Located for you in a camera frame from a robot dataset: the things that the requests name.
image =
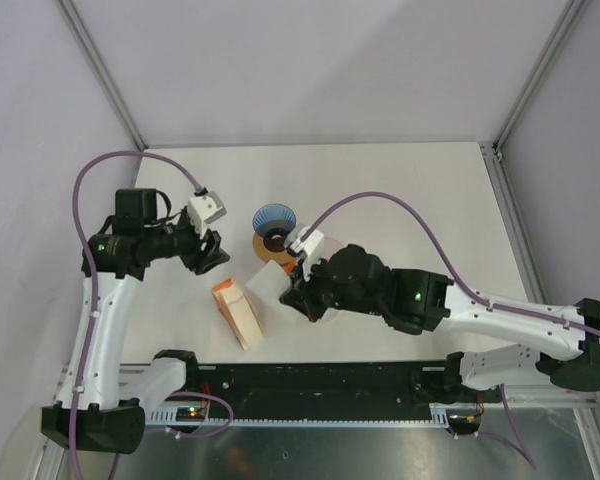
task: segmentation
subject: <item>gray floor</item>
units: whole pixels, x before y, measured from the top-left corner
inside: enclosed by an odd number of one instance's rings
[[[498,442],[443,430],[236,427],[203,440],[147,435],[116,480],[593,479],[570,410],[514,413],[538,471]],[[482,430],[514,438],[502,410]]]

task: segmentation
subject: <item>white wall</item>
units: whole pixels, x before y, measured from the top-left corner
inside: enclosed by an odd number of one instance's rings
[[[54,3],[0,2],[0,451],[28,407],[51,401],[77,327],[80,247],[70,192],[83,163],[131,148]],[[93,229],[134,164],[85,185]]]
[[[567,0],[76,0],[149,146],[492,140]]]
[[[600,0],[504,153],[552,299],[600,299]]]

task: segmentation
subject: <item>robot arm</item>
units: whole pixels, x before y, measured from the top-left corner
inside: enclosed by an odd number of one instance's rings
[[[280,301],[310,321],[327,308],[379,315],[394,329],[410,335],[423,331],[472,332],[517,345],[452,357],[464,386],[485,390],[506,382],[537,383],[548,375],[554,385],[600,390],[598,338],[575,328],[477,304],[453,280],[423,270],[392,269],[362,247],[348,245],[328,261],[320,258],[323,236],[313,232],[302,241],[293,234],[288,251],[298,257],[292,286]],[[538,305],[479,292],[490,304],[551,312],[569,324],[600,329],[600,302],[584,299],[576,306]]]
[[[157,195],[163,196],[167,216],[157,218]],[[194,195],[170,217],[170,201],[153,189],[116,192],[115,215],[109,217],[89,247],[96,261],[98,305],[91,305],[91,275],[83,262],[83,303],[71,361],[54,406],[43,408],[42,432],[60,445],[68,443],[68,418],[75,375],[82,358],[91,312],[98,311],[82,391],[78,403],[80,450],[131,453],[142,438],[145,417],[172,392],[195,387],[198,371],[195,355],[163,351],[133,384],[119,387],[119,369],[129,309],[151,262],[178,256],[184,266],[201,275],[225,263],[229,256],[220,248],[220,236],[208,224],[224,215],[220,199],[206,190]]]

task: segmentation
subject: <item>blue bowl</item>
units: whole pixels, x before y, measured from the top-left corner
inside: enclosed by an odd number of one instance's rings
[[[262,238],[286,237],[296,227],[296,214],[286,205],[271,203],[253,216],[253,229]]]

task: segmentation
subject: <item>metal beam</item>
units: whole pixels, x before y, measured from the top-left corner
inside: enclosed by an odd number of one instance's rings
[[[494,142],[496,150],[500,151],[506,145],[511,137],[511,133],[520,122],[531,100],[536,96],[547,78],[589,3],[591,3],[591,0],[570,0],[569,4],[565,7],[562,16],[554,27],[553,32],[551,32],[549,41],[540,54],[540,58],[534,65],[531,75],[525,82],[516,102],[513,104],[513,108],[509,112],[504,126],[496,137]]]
[[[142,151],[146,149],[147,146],[140,134],[140,130],[138,130],[136,123],[131,117],[131,113],[129,113],[129,109],[122,99],[122,95],[113,81],[113,77],[109,74],[102,57],[98,53],[98,49],[93,43],[89,31],[82,21],[82,18],[80,18],[80,14],[73,4],[73,1],[54,0],[54,2],[58,6],[64,20],[67,22],[69,30],[71,30],[76,43],[84,54],[89,67],[91,67],[91,71],[102,87],[102,91],[109,100],[111,107],[129,135],[129,138],[138,150]]]

